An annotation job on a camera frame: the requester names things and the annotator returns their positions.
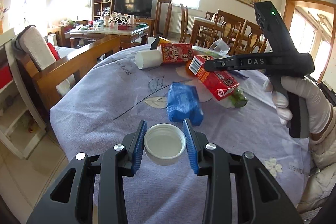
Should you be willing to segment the right white sleeve forearm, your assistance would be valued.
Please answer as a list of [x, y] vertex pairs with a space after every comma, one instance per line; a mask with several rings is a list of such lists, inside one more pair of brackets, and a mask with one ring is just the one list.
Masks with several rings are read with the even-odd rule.
[[300, 213], [322, 206], [335, 186], [335, 107], [321, 139], [310, 141], [312, 158], [319, 172], [310, 176], [301, 201], [297, 205]]

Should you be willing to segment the right white gloved hand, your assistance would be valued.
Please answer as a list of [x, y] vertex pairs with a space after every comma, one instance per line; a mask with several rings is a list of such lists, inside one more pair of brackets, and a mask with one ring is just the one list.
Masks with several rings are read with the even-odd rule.
[[[288, 92], [306, 100], [310, 133], [319, 134], [323, 132], [331, 116], [331, 104], [321, 90], [311, 80], [290, 76], [282, 76], [281, 84]], [[264, 82], [264, 90], [272, 93], [272, 101], [280, 122], [286, 125], [293, 118], [293, 113], [289, 110], [289, 100], [284, 94], [274, 89], [270, 80]]]

